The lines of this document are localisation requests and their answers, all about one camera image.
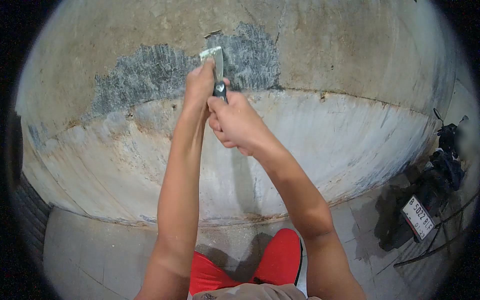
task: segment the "black handle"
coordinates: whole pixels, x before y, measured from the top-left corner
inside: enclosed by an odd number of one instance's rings
[[[227,86],[225,85],[225,82],[220,81],[217,82],[213,88],[213,95],[215,97],[221,98],[225,103],[228,104],[227,100]]]

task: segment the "finger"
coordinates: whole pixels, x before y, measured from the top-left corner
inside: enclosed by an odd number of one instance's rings
[[[228,149],[231,149],[231,148],[237,146],[237,144],[234,144],[234,143],[231,142],[231,141],[226,141],[226,142],[222,143],[222,145],[223,145],[225,148],[228,148]]]
[[[197,67],[197,68],[193,69],[193,70],[190,72],[190,74],[197,76],[198,74],[200,74],[200,71],[201,71],[201,70],[202,70],[202,67]]]
[[[229,91],[227,90],[227,99],[230,101],[230,99],[232,99],[233,97],[237,96],[237,94],[240,94],[240,92],[232,92],[232,91]]]
[[[237,147],[237,149],[240,151],[240,153],[242,153],[243,155],[245,156],[252,156],[253,153],[248,151],[247,149],[245,148],[242,148],[242,147]]]
[[[224,109],[225,107],[228,107],[227,103],[225,103],[222,99],[215,96],[210,96],[207,99],[207,104],[208,104],[208,109],[211,110],[212,112],[215,112],[217,115],[220,110]]]
[[[216,118],[216,115],[215,115],[214,118],[212,118],[212,115],[210,115],[210,118],[208,119],[208,125],[213,130],[222,131],[222,127],[220,126],[220,122],[218,122],[218,119]]]
[[[218,131],[213,129],[213,133],[215,134],[216,138],[223,144],[225,142],[228,142],[227,137],[225,136],[225,132]]]
[[[200,75],[202,76],[213,76],[213,69],[215,68],[215,60],[211,57],[207,58],[205,61],[202,70],[200,71]]]

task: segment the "floor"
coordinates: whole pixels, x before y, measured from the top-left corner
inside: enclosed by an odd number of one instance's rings
[[[387,215],[382,203],[390,198],[392,186],[408,186],[408,180],[399,176],[360,198],[333,207],[335,228],[350,269],[369,300],[425,299],[448,270],[449,253],[443,250],[420,262],[393,267],[395,262],[418,256],[429,243],[410,241],[388,253],[379,248],[376,235],[384,222],[382,216]],[[283,220],[200,228],[196,250],[234,279],[248,279],[266,244],[281,228],[293,226]],[[45,275],[66,300],[131,300],[142,285],[156,237],[154,228],[105,223],[54,208],[46,231]],[[443,242],[440,233],[434,248]],[[298,288],[305,293],[306,256],[303,261]]]

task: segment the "scraper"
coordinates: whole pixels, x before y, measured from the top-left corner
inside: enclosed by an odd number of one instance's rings
[[[223,52],[222,47],[218,46],[200,52],[200,63],[203,65],[207,58],[211,57],[215,60],[215,69],[213,70],[213,78],[215,86],[213,88],[213,95],[221,98],[225,103],[227,101],[227,87],[223,82]]]

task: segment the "concrete wall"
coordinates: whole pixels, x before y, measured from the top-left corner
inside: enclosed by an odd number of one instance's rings
[[[24,172],[43,199],[153,222],[184,77],[216,45],[233,88],[331,203],[430,149],[432,109],[446,115],[455,82],[454,36],[427,1],[67,0],[17,97]],[[261,167],[209,131],[200,192],[203,225],[286,213]]]

